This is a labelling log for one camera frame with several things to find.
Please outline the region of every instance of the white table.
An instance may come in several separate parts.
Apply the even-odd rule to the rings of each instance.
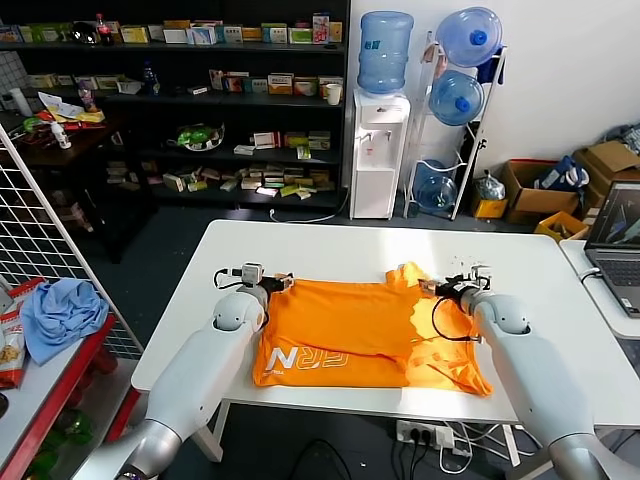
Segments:
[[[209,320],[215,303],[227,294],[213,288],[214,272],[247,261],[262,263],[268,275],[293,272],[299,278],[346,282],[382,282],[386,271],[407,261],[439,276],[466,273],[474,264],[490,265],[493,288],[519,297],[539,334],[558,347],[592,404],[595,424],[640,427],[638,377],[561,250],[542,235],[214,221],[133,374],[135,388],[151,389],[186,338]],[[253,352],[246,355],[235,377],[213,434],[207,430],[194,436],[212,460],[222,455],[218,441],[229,402],[422,420],[517,423],[486,344],[477,346],[476,352],[482,372],[494,386],[488,398],[428,388],[257,388],[250,375]]]
[[[563,240],[560,248],[577,276],[593,267],[584,253],[584,240]],[[584,288],[616,337],[628,340],[640,338],[640,318],[631,318],[622,309],[609,287],[601,278],[588,277]]]

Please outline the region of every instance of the plastic bag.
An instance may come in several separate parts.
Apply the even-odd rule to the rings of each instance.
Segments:
[[[476,188],[483,200],[502,200],[506,195],[504,184],[493,177],[489,170],[484,171],[484,177],[476,180]]]
[[[13,298],[13,305],[9,307],[7,312],[0,315],[0,327],[2,327],[2,336],[4,337],[4,345],[0,350],[0,388],[15,388],[22,383],[24,358],[27,350],[24,343],[24,330],[20,321],[20,307],[22,307],[25,298],[41,282],[44,282],[43,278],[34,278],[8,292],[9,296]]]

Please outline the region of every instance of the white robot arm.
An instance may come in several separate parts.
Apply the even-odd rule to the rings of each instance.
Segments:
[[[164,369],[149,393],[144,421],[118,441],[96,449],[74,480],[153,478],[171,464],[183,442],[209,423],[251,338],[266,323],[271,293],[285,290],[293,281],[291,276],[263,277],[258,264],[218,273],[240,276],[237,283],[242,286],[216,304],[204,328],[187,339]]]
[[[456,301],[473,317],[516,416],[548,449],[556,473],[564,480],[640,478],[640,470],[600,443],[585,395],[556,348],[537,335],[521,303],[491,292],[488,279],[475,272],[474,279],[432,284],[431,292]]]

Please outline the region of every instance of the blue cloth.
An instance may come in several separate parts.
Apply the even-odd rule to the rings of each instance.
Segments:
[[[81,337],[100,330],[107,302],[91,283],[62,278],[40,283],[20,309],[27,350],[42,365]]]

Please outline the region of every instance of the orange shirt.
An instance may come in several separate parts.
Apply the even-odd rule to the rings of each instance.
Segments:
[[[258,386],[433,387],[489,395],[471,342],[451,342],[431,324],[413,263],[386,283],[296,280],[272,295],[253,369]],[[447,335],[477,334],[452,302],[436,312]]]

